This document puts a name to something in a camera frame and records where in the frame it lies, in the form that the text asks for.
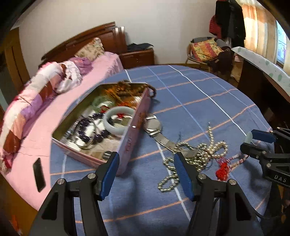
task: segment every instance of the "smartphone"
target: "smartphone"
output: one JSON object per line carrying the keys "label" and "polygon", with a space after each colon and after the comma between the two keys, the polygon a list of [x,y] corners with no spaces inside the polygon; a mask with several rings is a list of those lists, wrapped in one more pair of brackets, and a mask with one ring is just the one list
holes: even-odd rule
{"label": "smartphone", "polygon": [[35,178],[37,190],[38,192],[41,192],[46,185],[45,185],[45,179],[43,176],[40,158],[38,158],[36,162],[34,162],[33,171],[34,171],[34,178]]}

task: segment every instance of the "headboard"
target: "headboard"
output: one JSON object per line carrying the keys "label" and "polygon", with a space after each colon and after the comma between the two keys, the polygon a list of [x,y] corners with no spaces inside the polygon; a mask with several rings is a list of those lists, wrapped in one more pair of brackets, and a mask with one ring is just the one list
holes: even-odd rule
{"label": "headboard", "polygon": [[49,61],[68,60],[95,37],[101,39],[105,51],[117,54],[127,51],[125,27],[116,27],[115,22],[111,22],[84,31],[51,49],[42,56],[39,67]]}

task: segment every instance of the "pink box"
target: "pink box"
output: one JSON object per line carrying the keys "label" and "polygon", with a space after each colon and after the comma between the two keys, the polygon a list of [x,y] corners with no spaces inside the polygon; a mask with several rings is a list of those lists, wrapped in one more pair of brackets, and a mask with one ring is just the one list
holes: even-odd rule
{"label": "pink box", "polygon": [[[131,87],[139,87],[144,83],[131,83]],[[59,126],[55,129],[52,134],[52,141],[64,150],[64,153],[68,156],[88,165],[92,168],[97,168],[100,164],[106,161],[102,158],[96,158],[80,151],[77,151],[66,144],[62,143],[60,140],[65,135],[65,133],[73,126],[75,121],[81,116],[81,114],[91,105],[92,101],[96,96],[101,94],[103,89],[108,89],[115,85],[114,83],[100,84],[96,87],[89,95],[87,95],[76,107],[62,120]],[[121,175],[126,170],[128,161],[131,157],[132,150],[137,141],[140,129],[143,129],[143,120],[147,115],[148,109],[150,107],[151,98],[149,97],[149,89],[145,88],[138,103],[135,114],[132,117],[131,122],[128,124],[125,134],[119,141],[119,146],[116,150],[120,156],[120,164],[117,171],[117,175]]]}

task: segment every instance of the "wooden nightstand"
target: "wooden nightstand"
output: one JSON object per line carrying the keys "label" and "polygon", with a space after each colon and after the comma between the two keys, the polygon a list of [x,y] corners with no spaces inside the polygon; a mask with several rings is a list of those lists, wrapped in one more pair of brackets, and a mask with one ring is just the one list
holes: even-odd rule
{"label": "wooden nightstand", "polygon": [[130,69],[138,66],[151,66],[155,64],[153,49],[121,53],[119,56],[124,69]]}

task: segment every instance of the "blue tablecloth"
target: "blue tablecloth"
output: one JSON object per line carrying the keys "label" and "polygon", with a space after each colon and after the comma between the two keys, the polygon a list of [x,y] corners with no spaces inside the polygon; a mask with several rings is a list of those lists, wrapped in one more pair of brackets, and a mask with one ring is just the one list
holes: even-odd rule
{"label": "blue tablecloth", "polygon": [[[225,140],[228,144],[226,157],[230,158],[239,153],[246,133],[252,129],[270,130],[259,108],[247,96],[210,73],[183,66],[158,65],[124,70],[104,83],[124,79],[147,82],[157,89],[150,112],[161,121],[162,134],[174,142],[180,136],[182,141],[193,146],[208,143],[205,131],[210,122],[215,141]],[[273,150],[273,146],[268,145],[268,149]],[[172,156],[169,151],[160,150],[145,132],[140,133],[127,170],[115,178],[109,196],[99,202],[110,236],[185,234],[194,203],[186,198],[180,185],[169,193],[157,189],[157,184],[168,175],[162,164],[162,158],[168,155]],[[214,160],[203,173],[216,179],[217,169]],[[91,172],[91,167],[66,156],[52,145],[52,186],[59,178],[78,180]],[[230,173],[230,178],[238,181],[251,205],[264,213],[271,183],[262,178],[258,161],[248,158]],[[83,236],[79,199],[75,199],[75,219],[78,235]]]}

